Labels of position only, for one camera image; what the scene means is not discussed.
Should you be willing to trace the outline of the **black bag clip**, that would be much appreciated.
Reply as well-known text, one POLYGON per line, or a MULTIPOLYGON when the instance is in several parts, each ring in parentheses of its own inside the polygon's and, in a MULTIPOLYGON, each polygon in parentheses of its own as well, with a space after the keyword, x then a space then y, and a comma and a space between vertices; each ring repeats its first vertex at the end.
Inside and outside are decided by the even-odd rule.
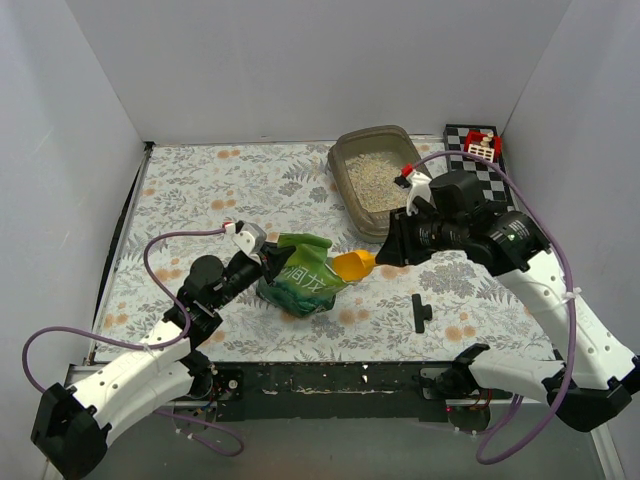
POLYGON ((412 312, 416 334, 423 334, 426 324, 433 320, 433 309, 428 303, 423 303, 420 294, 411 295, 412 312))

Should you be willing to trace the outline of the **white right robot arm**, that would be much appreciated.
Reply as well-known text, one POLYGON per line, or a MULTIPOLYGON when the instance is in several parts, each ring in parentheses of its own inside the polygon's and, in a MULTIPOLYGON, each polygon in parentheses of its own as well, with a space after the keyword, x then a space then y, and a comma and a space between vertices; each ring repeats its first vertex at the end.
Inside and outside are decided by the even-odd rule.
POLYGON ((476 343, 426 381, 444 398, 475 397, 497 389, 547 404, 569 427, 589 432, 616 417, 639 390, 639 358, 601 323, 538 224, 484 197, 471 172, 436 179, 406 167, 395 184, 408 195, 389 214, 379 265, 417 266, 437 253, 459 250, 486 268, 529 311, 558 349, 556 360, 536 361, 476 343))

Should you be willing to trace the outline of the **yellow plastic scoop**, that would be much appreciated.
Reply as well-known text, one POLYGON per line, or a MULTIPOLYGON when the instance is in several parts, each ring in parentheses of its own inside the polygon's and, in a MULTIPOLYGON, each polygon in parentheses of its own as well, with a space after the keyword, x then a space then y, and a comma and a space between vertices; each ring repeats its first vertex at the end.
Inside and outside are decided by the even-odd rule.
POLYGON ((366 278, 376 267, 375 255, 366 250, 354 250, 332 259, 332 270, 345 282, 366 278))

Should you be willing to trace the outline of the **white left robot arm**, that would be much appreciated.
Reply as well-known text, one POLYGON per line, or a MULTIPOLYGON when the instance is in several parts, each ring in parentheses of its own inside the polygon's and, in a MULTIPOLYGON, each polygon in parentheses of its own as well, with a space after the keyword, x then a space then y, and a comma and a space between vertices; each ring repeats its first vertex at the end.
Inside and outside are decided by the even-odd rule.
POLYGON ((174 305, 142 340, 94 374, 42 394, 31 440, 66 479, 82 479, 127 429, 166 402, 210 396, 214 375, 199 346, 221 325, 219 308, 259 279, 272 281, 294 254, 266 242, 228 263, 204 255, 191 265, 174 305))

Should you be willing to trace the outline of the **green cat litter bag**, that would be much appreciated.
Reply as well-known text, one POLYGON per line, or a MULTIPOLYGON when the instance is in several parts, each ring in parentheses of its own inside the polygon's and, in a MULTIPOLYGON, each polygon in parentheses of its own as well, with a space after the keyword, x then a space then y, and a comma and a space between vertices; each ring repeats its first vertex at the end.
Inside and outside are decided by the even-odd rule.
POLYGON ((294 247, 295 252, 272 283, 259 280, 258 297, 296 318, 331 310, 348 286, 331 268, 332 242, 312 234, 281 233, 277 246, 294 247))

